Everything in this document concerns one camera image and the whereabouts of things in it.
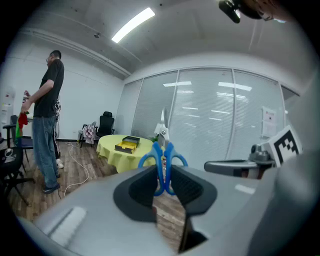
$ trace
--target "scissors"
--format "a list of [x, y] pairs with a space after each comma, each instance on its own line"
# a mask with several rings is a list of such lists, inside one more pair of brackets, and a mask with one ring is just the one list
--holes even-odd
[[[178, 158], [182, 161], [183, 166], [188, 166], [186, 159], [179, 153], [176, 152], [174, 145], [169, 140], [169, 129], [168, 127], [168, 118], [167, 118], [167, 110], [164, 108], [161, 113], [161, 122], [159, 126], [159, 137], [158, 141], [154, 142], [151, 148], [151, 151], [145, 154], [139, 164], [138, 168], [142, 168], [144, 162], [153, 157], [155, 159], [155, 164], [157, 167], [157, 174], [159, 178], [159, 188], [155, 191], [155, 196], [160, 196], [164, 191], [167, 191], [168, 194], [174, 196], [175, 192], [172, 188], [170, 188], [171, 181], [171, 166], [172, 159]], [[165, 180], [163, 175], [163, 167], [162, 167], [162, 156], [164, 155], [166, 159], [166, 170], [165, 170]]]

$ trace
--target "red cloth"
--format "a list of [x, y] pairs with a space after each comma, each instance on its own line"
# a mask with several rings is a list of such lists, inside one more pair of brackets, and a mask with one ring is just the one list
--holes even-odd
[[20, 116], [19, 116], [19, 119], [18, 119], [18, 123], [19, 123], [20, 130], [22, 130], [24, 125], [28, 124], [27, 115], [24, 114], [24, 113], [21, 113]]

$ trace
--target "jeans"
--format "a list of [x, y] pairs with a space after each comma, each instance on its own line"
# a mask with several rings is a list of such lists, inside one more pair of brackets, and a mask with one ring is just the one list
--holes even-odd
[[44, 176], [47, 188], [57, 185], [58, 167], [52, 135], [55, 117], [33, 117], [32, 141], [35, 163]]
[[54, 147], [54, 154], [55, 154], [55, 159], [59, 159], [59, 150], [58, 150], [58, 146], [57, 146], [57, 142], [56, 142], [56, 137], [55, 137], [55, 127], [57, 124], [57, 119], [54, 119], [54, 125], [53, 125], [53, 133], [52, 133], [52, 140], [53, 140], [53, 147]]

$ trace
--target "round table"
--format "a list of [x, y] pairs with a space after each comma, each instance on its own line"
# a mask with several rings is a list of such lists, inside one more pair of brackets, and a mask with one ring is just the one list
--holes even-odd
[[[99, 156], [107, 158], [108, 164], [115, 166], [118, 173], [138, 168], [140, 159], [151, 150], [153, 144], [151, 140], [140, 138], [139, 145], [133, 154], [116, 151], [115, 145], [122, 142], [122, 139], [126, 136], [119, 134], [103, 136], [99, 139], [96, 148]], [[143, 166], [155, 164], [155, 159], [150, 157], [144, 162]]]

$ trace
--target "white cable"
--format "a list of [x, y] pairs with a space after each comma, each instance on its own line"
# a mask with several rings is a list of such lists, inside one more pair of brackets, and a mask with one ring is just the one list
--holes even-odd
[[85, 183], [85, 182], [89, 179], [89, 177], [90, 177], [89, 172], [88, 172], [88, 169], [87, 169], [86, 167], [84, 167], [82, 164], [78, 163], [78, 162], [74, 159], [74, 157], [71, 155], [71, 150], [72, 150], [74, 147], [78, 147], [78, 146], [79, 146], [79, 142], [77, 142], [77, 145], [76, 145], [76, 146], [74, 146], [71, 142], [66, 142], [65, 144], [72, 146], [71, 149], [69, 150], [69, 155], [70, 155], [70, 157], [72, 157], [72, 159], [73, 159], [78, 165], [80, 165], [82, 168], [84, 168], [84, 169], [86, 170], [86, 172], [88, 173], [88, 177], [85, 179], [85, 181], [83, 181], [83, 182], [81, 182], [81, 183], [75, 183], [75, 184], [71, 184], [71, 185], [67, 186], [66, 189], [65, 189], [65, 191], [64, 191], [64, 197], [66, 197], [66, 191], [67, 191], [67, 189], [68, 189], [69, 187], [71, 187], [71, 186], [73, 186], [73, 185], [81, 185], [81, 184]]

